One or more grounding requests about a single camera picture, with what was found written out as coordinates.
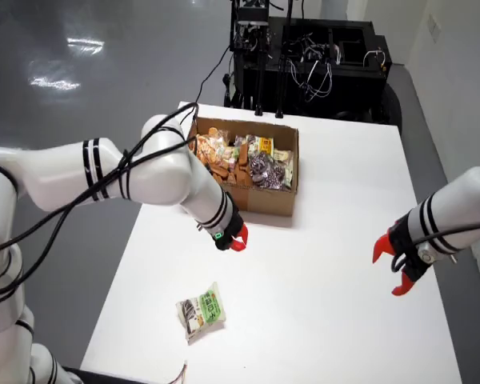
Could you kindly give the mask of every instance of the robotic arm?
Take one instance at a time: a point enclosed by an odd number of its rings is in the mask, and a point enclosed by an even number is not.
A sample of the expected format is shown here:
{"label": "robotic arm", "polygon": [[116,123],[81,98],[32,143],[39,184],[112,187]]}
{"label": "robotic arm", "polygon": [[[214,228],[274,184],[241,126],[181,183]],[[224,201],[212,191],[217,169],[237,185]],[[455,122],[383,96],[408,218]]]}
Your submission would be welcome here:
{"label": "robotic arm", "polygon": [[[198,107],[191,103],[171,116],[192,105]],[[47,218],[62,214],[56,230],[74,206],[107,198],[179,204],[220,250],[246,248],[248,233],[238,208],[189,150],[190,139],[185,140],[179,123],[154,116],[142,128],[142,137],[131,154],[122,154],[107,138],[48,150],[0,147],[0,383],[23,384],[36,378],[50,384],[80,382],[65,372],[45,347],[32,345],[34,316],[25,306],[22,283],[41,264],[50,246],[31,268],[23,270],[16,242],[40,225],[10,239],[18,196],[31,196],[37,206],[51,212]]]}
{"label": "robotic arm", "polygon": [[475,167],[397,220],[375,243],[373,262],[383,252],[394,256],[391,269],[402,269],[402,285],[393,294],[401,296],[437,260],[450,256],[455,262],[454,254],[479,239],[480,167]]}
{"label": "robotic arm", "polygon": [[[142,137],[164,117],[154,116],[146,122]],[[144,143],[142,152],[132,162],[183,141],[179,123],[171,119]],[[48,150],[0,147],[0,171],[17,183],[20,192],[26,192],[38,207],[53,211],[102,180],[122,158],[122,153],[108,138]],[[246,242],[247,229],[232,198],[186,146],[139,164],[84,203],[107,198],[128,198],[152,205],[180,204],[212,235],[217,248],[245,248],[245,243],[234,240],[242,236]]]}

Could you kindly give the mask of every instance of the cardboard box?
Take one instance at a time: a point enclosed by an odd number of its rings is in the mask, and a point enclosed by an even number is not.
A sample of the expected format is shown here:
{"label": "cardboard box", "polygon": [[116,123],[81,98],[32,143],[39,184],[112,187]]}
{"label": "cardboard box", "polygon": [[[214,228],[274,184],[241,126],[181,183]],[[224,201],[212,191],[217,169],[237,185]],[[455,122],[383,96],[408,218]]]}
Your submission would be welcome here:
{"label": "cardboard box", "polygon": [[274,138],[274,148],[278,150],[293,151],[294,172],[290,191],[268,190],[256,186],[236,186],[225,182],[221,184],[224,190],[230,192],[240,210],[291,216],[294,212],[295,195],[298,188],[298,130],[264,122],[198,118],[197,129],[194,123],[189,132],[189,137],[196,135],[196,133],[207,134],[208,129],[212,126],[218,130],[228,130],[231,141],[234,141],[236,136],[245,137],[248,134],[254,134],[264,138]]}

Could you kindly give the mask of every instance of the white table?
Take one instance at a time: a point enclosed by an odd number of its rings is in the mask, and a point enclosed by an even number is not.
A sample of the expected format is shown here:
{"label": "white table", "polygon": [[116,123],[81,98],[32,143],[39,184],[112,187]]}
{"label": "white table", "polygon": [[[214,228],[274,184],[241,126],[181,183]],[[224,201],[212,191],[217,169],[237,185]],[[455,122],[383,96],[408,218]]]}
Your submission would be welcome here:
{"label": "white table", "polygon": [[[179,207],[144,205],[82,369],[164,383],[187,359],[188,384],[461,382],[434,270],[396,298],[390,256],[371,262],[416,204],[397,128],[199,113],[299,129],[294,216],[242,213],[247,250],[221,253]],[[175,303],[213,281],[225,326],[188,346]]]}

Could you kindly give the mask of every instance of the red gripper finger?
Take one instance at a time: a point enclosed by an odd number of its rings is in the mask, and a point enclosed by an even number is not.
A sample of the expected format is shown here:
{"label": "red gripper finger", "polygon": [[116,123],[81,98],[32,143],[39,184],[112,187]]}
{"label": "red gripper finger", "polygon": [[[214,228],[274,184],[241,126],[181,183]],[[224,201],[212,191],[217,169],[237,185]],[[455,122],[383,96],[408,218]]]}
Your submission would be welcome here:
{"label": "red gripper finger", "polygon": [[374,258],[372,261],[376,262],[378,258],[380,258],[382,252],[386,252],[387,254],[394,256],[394,249],[390,243],[390,236],[388,234],[384,234],[379,240],[376,241],[374,246]]}
{"label": "red gripper finger", "polygon": [[410,278],[406,274],[402,273],[402,285],[394,288],[392,293],[395,296],[402,296],[409,292],[413,285],[414,283],[410,280]]}
{"label": "red gripper finger", "polygon": [[247,247],[247,238],[249,237],[249,231],[247,230],[247,227],[245,224],[242,226],[242,229],[240,230],[240,232],[238,232],[237,238],[238,237],[242,238],[243,242],[239,242],[238,240],[233,240],[230,248],[232,250],[236,250],[237,252],[240,252],[241,250],[244,250]]}

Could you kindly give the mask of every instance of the green label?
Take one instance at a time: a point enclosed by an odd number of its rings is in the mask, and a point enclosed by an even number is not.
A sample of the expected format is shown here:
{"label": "green label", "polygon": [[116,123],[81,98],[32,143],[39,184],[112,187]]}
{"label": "green label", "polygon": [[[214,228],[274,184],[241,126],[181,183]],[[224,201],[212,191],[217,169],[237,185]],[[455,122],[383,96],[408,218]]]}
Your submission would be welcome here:
{"label": "green label", "polygon": [[221,307],[218,306],[217,298],[212,290],[199,296],[201,301],[202,315],[208,324],[215,322],[221,315]]}

